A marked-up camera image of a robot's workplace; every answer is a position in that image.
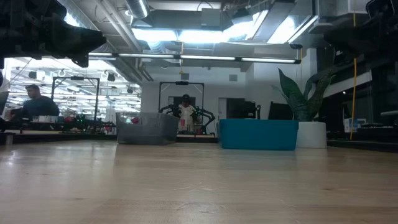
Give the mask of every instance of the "wall vent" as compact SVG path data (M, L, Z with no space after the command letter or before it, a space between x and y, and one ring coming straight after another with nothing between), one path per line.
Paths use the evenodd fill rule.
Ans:
M181 74L181 80L189 80L189 73Z
M229 75L229 81L230 82L237 82L238 81L238 75Z

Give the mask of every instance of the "dark shirt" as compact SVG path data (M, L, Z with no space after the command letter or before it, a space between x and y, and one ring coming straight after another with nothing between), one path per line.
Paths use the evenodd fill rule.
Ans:
M24 103L23 114L29 116L58 116L58 106L46 96L31 99Z

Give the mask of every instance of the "potted plant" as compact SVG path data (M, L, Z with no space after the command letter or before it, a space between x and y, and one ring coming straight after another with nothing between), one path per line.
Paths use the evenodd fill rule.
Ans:
M324 74L317 82L313 95L308 99L313 82L311 77L305 84L304 93L299 86L279 69L279 80L282 90L278 90L290 106L295 118L299 120L297 133L297 147L326 148L326 124L314 122L322 105L323 94L334 76L331 72Z

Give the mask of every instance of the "white planter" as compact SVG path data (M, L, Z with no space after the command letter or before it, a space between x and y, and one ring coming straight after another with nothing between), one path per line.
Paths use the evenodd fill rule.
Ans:
M326 124L299 122L296 147L326 149Z

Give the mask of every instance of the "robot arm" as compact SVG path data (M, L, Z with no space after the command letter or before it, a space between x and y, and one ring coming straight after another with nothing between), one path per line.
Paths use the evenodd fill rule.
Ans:
M203 108L199 108L198 106L195 108L195 112L192 113L193 119L198 118L200 116L204 116L206 118L208 118L209 120L206 122L206 124L204 124L200 129L202 134L207 134L206 133L206 127L213 122L216 117L214 116L214 114L210 111L207 111Z
M163 113L164 110L169 110L166 112L166 114L172 113L173 116L175 116L175 117L178 117L178 118L181 117L181 115L180 115L181 111L178 106L174 106L174 105L165 106L159 110L159 113Z

